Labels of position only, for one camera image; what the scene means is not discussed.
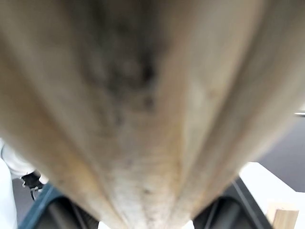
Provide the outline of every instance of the wood grain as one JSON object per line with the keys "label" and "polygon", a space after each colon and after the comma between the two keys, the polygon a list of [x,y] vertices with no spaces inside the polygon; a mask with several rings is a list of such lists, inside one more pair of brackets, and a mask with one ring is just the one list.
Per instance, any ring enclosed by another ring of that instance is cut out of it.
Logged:
{"label": "wood grain", "polygon": [[294,229],[299,210],[292,204],[272,203],[267,218],[274,229]]}
{"label": "wood grain", "polygon": [[179,228],[302,103],[303,9],[2,1],[0,134],[111,228]]}

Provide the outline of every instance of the wooden block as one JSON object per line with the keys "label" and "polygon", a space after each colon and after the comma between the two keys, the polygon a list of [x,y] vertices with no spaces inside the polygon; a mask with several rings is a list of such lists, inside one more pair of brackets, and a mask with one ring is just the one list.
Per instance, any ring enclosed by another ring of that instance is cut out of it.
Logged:
{"label": "wooden block", "polygon": [[273,203],[269,206],[267,218],[274,229],[294,229],[299,210],[292,204]]}

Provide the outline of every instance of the wall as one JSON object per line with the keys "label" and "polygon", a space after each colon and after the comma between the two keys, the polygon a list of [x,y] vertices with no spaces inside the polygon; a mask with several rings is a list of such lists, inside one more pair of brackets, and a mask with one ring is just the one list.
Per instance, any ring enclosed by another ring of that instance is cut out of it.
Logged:
{"label": "wall", "polygon": [[305,118],[298,117],[292,128],[258,162],[295,191],[305,192]]}

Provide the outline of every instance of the wooden object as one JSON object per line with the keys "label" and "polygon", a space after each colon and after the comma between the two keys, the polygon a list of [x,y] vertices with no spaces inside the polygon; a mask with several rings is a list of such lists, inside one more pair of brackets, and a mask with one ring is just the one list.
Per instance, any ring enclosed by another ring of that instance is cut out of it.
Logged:
{"label": "wooden object", "polygon": [[112,229],[179,228],[304,99],[305,3],[0,3],[0,134]]}
{"label": "wooden object", "polygon": [[299,210],[293,205],[273,203],[269,206],[267,218],[274,229],[294,229]]}

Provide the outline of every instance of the dark stain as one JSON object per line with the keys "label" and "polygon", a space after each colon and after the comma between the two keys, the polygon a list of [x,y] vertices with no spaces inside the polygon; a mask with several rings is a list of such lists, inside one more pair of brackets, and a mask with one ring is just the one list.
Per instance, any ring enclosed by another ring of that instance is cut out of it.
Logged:
{"label": "dark stain", "polygon": [[116,31],[119,35],[126,35],[129,33],[130,28],[128,26],[128,24],[126,24],[124,21],[120,21],[117,25],[116,25]]}
{"label": "dark stain", "polygon": [[150,190],[148,190],[148,189],[144,189],[143,192],[144,192],[144,194],[148,194],[148,195],[152,193],[152,192],[151,192]]}
{"label": "dark stain", "polygon": [[142,86],[145,88],[152,87],[156,80],[155,68],[153,65],[153,53],[145,52],[142,55]]}
{"label": "dark stain", "polygon": [[154,108],[154,100],[150,96],[144,99],[144,107],[147,110],[152,110]]}

